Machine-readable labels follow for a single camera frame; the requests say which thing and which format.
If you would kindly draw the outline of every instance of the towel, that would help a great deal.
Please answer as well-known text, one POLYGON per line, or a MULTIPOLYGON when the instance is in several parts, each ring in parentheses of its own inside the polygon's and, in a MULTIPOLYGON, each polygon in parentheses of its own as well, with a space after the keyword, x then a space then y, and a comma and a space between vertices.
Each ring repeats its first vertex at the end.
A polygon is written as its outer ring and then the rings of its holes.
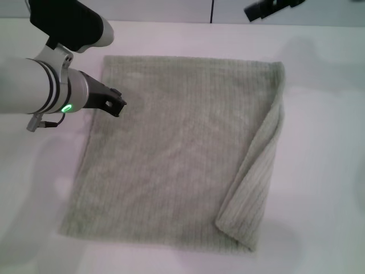
POLYGON ((282 121, 282 63, 109 56, 127 101, 97 110, 60 231, 253 251, 282 121))

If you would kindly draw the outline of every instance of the cable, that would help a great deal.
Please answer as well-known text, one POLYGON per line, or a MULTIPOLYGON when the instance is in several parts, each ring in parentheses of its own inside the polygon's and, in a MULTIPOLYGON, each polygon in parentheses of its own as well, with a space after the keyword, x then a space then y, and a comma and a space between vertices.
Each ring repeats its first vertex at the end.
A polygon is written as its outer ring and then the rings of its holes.
POLYGON ((30 13, 30 5, 29 5, 29 2, 28 2, 28 1, 29 1, 29 0, 24 0, 25 5, 27 5, 28 11, 29 11, 29 13, 30 13))
POLYGON ((63 113, 61 120, 58 122, 41 121, 38 127, 43 127, 43 128, 58 127, 63 122, 65 116, 66 116, 65 113, 63 113))

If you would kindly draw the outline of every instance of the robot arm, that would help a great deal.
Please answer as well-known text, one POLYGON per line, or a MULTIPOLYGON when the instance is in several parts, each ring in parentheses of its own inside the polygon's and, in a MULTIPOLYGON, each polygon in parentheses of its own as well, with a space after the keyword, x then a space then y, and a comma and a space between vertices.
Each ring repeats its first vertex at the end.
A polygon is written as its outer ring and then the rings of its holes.
POLYGON ((264 19, 285 7, 296 7, 305 0, 262 0, 245 8, 245 14, 250 22, 264 19))
POLYGON ((30 21, 50 36, 34 59, 8 59, 0 67, 0 113, 33 114, 27 129, 56 127, 43 114, 99 108, 118 117, 121 93, 69 68, 74 55, 113 41, 109 23, 76 0, 29 0, 30 21))

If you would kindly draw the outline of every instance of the black object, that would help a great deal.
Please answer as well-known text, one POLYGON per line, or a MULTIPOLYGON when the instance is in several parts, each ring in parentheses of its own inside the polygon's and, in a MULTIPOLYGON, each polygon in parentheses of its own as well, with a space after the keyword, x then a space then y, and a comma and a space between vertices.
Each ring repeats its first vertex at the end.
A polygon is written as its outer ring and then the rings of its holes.
POLYGON ((86 73, 82 71, 80 72, 85 76, 89 87, 89 96, 84 108, 98 108, 106 111, 114 117, 119 117, 119 113, 127 104, 121 98, 121 93, 114 88, 109 88, 103 85, 86 73))
POLYGON ((264 19, 285 7, 296 7, 305 0, 263 0, 245 8, 245 14, 252 22, 258 18, 264 19))
POLYGON ((57 43, 71 51, 96 43, 103 35, 99 14, 77 0, 29 0, 30 22, 49 35, 47 45, 57 43))

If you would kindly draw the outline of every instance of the white tabletop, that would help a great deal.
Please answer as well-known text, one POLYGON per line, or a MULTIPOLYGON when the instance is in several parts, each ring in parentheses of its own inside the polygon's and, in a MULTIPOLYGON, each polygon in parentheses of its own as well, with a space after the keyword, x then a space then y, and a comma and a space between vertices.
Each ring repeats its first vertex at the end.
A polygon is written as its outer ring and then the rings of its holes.
MULTIPOLYGON (((73 68, 100 79, 104 55, 284 63, 286 119, 258 250, 231 256, 58 235, 90 113, 35 133, 26 131, 29 116, 2 115, 0 273, 363 273, 365 28, 111 25, 114 43, 75 54, 73 68)), ((26 19, 0 19, 0 62, 34 57, 46 40, 26 19)))

